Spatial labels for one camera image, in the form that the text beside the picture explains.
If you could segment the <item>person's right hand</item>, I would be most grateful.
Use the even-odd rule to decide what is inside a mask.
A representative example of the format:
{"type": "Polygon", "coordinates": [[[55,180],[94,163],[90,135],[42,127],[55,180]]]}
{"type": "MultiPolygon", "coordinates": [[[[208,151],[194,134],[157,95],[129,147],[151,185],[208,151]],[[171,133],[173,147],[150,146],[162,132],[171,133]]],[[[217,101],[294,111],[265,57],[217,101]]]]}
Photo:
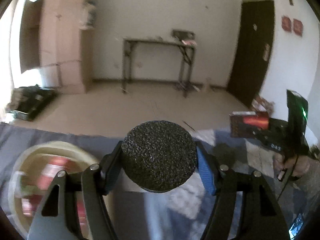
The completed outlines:
{"type": "Polygon", "coordinates": [[[273,158],[273,168],[278,172],[277,179],[283,181],[287,171],[291,169],[290,175],[293,180],[299,179],[310,168],[311,159],[306,155],[294,155],[293,157],[286,159],[279,153],[276,153],[273,158]]]}

